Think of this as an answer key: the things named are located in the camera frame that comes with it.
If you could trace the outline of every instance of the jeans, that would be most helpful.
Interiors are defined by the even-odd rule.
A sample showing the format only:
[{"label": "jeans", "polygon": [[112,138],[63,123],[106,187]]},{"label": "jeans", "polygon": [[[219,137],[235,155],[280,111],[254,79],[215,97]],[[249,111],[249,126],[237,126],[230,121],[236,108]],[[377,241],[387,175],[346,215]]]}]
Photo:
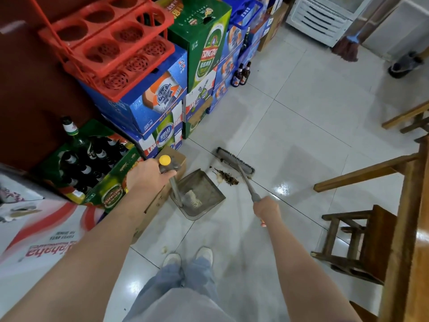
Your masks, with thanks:
[{"label": "jeans", "polygon": [[162,267],[139,292],[124,322],[142,314],[171,288],[181,287],[183,281],[186,288],[193,289],[201,295],[209,297],[215,303],[219,303],[210,262],[199,257],[186,267],[184,274],[179,265]]}]

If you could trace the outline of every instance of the shoe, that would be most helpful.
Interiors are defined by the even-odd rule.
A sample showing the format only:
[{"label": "shoe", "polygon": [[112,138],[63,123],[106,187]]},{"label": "shoe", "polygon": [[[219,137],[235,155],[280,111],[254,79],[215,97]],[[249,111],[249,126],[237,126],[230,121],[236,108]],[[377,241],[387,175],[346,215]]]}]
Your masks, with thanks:
[{"label": "shoe", "polygon": [[199,257],[203,257],[204,259],[206,259],[207,261],[209,261],[210,262],[210,266],[213,265],[213,251],[212,251],[212,249],[209,249],[208,247],[203,246],[196,253],[195,258],[198,259]]},{"label": "shoe", "polygon": [[178,265],[180,267],[182,265],[182,258],[177,253],[171,253],[167,255],[164,260],[164,263],[162,264],[163,267],[165,267],[166,265]]}]

